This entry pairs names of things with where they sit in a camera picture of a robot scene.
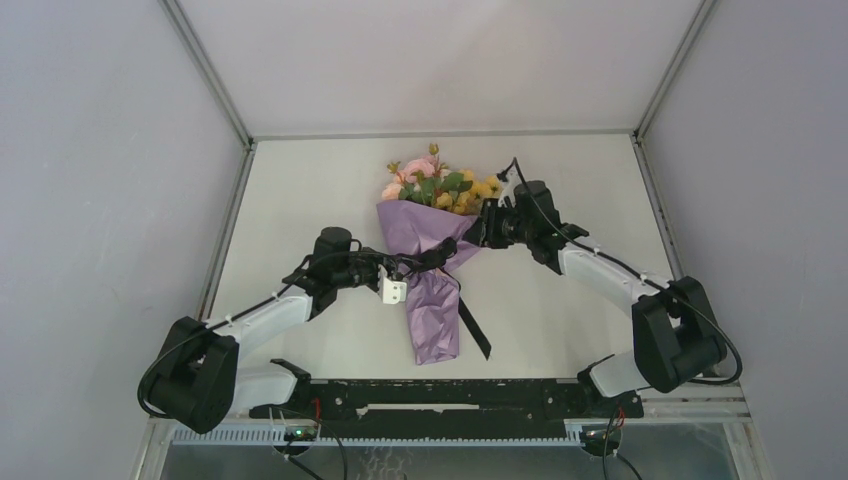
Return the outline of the yellow fake flower stem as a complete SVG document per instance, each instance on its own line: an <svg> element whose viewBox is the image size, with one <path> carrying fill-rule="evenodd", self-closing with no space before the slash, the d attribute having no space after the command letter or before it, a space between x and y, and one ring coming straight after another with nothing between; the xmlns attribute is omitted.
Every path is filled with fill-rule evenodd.
<svg viewBox="0 0 848 480"><path fill-rule="evenodd" d="M502 182L497 176L486 177L480 184L479 195L484 199L498 198L502 192Z"/></svg>
<svg viewBox="0 0 848 480"><path fill-rule="evenodd" d="M430 206L462 216L477 215L482 208L483 187L471 170L442 169Z"/></svg>

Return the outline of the pink fake flower stem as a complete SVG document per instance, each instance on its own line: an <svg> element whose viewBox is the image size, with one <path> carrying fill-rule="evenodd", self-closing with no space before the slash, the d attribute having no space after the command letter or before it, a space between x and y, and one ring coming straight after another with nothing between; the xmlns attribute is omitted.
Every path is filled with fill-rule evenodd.
<svg viewBox="0 0 848 480"><path fill-rule="evenodd" d="M397 175L403 181L403 199L432 204L442 193L443 181L453 171L440 159L440 147L431 143L428 153L409 161Z"/></svg>
<svg viewBox="0 0 848 480"><path fill-rule="evenodd" d="M391 174L392 179L382 191L381 199L383 201L399 200L404 191L408 192L413 189L417 182L417 177L409 170L411 161L402 163L400 161L389 163L387 169Z"/></svg>

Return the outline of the pink purple wrapping paper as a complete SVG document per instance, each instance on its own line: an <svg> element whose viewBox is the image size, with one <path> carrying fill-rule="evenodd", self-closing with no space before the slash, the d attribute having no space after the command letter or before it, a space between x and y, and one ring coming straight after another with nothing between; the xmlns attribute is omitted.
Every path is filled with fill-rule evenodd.
<svg viewBox="0 0 848 480"><path fill-rule="evenodd" d="M479 251L462 239L477 218L405 200L379 203L377 215L391 254L418 255L436 249L446 239L456 242L456 253L442 266L414 273L407 280L405 308L415 363L421 366L456 358L461 325L488 359L491 343L461 300L459 282L449 275Z"/></svg>

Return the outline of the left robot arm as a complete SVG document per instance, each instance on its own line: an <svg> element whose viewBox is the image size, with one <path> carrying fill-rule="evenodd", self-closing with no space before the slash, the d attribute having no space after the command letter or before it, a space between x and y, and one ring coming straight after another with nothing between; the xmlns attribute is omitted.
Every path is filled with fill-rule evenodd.
<svg viewBox="0 0 848 480"><path fill-rule="evenodd" d="M168 331L136 390L151 417L207 433L231 411L241 360L265 341L322 313L340 290L377 290L397 270L392 255L361 245L341 227L327 227L312 253L259 303L209 323L182 317Z"/></svg>

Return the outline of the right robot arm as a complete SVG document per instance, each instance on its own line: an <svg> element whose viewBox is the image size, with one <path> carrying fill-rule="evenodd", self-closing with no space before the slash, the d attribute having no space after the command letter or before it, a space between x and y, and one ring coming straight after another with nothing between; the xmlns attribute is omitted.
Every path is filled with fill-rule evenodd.
<svg viewBox="0 0 848 480"><path fill-rule="evenodd" d="M732 351L697 280L652 275L606 252L587 230L561 222L542 181L522 182L504 200L485 200L463 238L488 249L524 245L536 262L591 288L629 317L632 349L578 375L579 406L589 415L605 415L624 393L669 393L700 383Z"/></svg>

